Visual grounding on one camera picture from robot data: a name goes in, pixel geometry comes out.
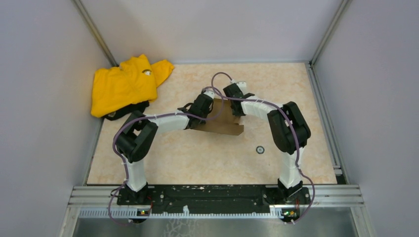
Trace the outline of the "brown cardboard box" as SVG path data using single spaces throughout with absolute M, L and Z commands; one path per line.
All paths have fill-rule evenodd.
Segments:
M 221 99 L 214 99 L 212 111 L 207 118 L 212 117 L 215 118 L 197 125 L 193 130 L 233 136 L 238 136 L 244 132 L 244 125 L 240 124 L 240 117 L 232 114 L 231 104 L 228 100 L 225 100 L 224 106 L 222 106 Z

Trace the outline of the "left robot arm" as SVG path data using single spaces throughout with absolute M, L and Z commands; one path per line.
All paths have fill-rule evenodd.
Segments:
M 126 171 L 123 187 L 118 192 L 118 205 L 150 204 L 144 159 L 155 136 L 204 124 L 212 111 L 214 97 L 212 91 L 206 90 L 194 102 L 173 113 L 147 116 L 136 111 L 128 117 L 113 141 L 113 149 L 123 159 Z

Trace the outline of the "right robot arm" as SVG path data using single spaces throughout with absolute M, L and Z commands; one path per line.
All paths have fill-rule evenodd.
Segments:
M 282 153 L 278 178 L 278 197 L 292 203 L 302 191 L 300 160 L 311 131 L 295 102 L 275 104 L 246 92 L 246 83 L 233 83 L 223 89 L 231 103 L 233 115 L 255 116 L 269 123 L 276 147 Z

